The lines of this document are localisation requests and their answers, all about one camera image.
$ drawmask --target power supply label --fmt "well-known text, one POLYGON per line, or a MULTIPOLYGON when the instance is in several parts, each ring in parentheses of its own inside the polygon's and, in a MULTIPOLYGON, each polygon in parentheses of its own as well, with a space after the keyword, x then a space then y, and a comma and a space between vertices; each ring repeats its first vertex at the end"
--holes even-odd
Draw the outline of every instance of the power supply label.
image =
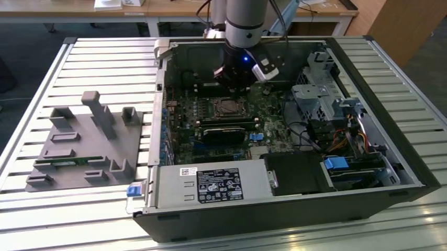
POLYGON ((239 168, 198 171, 198 194, 201 203, 243 200, 239 168))

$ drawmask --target blue drive latch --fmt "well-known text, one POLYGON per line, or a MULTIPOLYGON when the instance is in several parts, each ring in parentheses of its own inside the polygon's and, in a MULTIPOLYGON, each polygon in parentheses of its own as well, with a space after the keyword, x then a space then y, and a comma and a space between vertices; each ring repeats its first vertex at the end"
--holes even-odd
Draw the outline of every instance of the blue drive latch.
POLYGON ((350 168, 349 162, 345 157, 329 157, 325 160, 326 169, 345 169, 350 168))

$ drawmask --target aluminum workbench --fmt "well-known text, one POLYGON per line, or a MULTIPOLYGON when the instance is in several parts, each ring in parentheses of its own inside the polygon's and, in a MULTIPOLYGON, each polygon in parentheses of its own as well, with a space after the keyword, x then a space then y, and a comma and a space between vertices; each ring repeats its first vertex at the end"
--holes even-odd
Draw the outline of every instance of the aluminum workbench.
MULTIPOLYGON (((153 100, 158 67, 155 38, 78 39, 63 45, 0 157, 0 249, 71 250, 442 250, 447 248, 447 120, 374 41, 338 37, 444 187, 368 220, 159 244, 131 218, 145 201, 129 200, 127 186, 29 193, 53 126, 53 107, 89 113, 81 97, 102 93, 113 112, 145 112, 138 180, 147 177, 153 100)), ((346 88, 356 96, 350 85, 346 88)))

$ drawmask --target barcode sticker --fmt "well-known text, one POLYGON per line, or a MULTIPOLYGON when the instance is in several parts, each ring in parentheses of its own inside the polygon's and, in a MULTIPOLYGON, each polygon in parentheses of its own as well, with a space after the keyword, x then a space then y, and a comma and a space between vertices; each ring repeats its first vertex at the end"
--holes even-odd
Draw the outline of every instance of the barcode sticker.
POLYGON ((181 176, 197 175, 197 173, 198 173, 197 167, 181 168, 181 176))
POLYGON ((141 12, 125 12, 125 15, 126 16, 143 16, 145 13, 141 13, 141 12))

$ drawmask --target motherboard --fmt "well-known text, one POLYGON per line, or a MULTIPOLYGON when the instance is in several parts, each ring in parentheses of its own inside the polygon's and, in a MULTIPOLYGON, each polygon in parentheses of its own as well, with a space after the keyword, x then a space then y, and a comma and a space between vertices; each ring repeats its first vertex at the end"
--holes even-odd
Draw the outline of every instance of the motherboard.
POLYGON ((259 159, 295 151, 282 117, 285 91, 255 84, 238 97, 201 97, 186 90, 167 101, 177 164, 259 159))

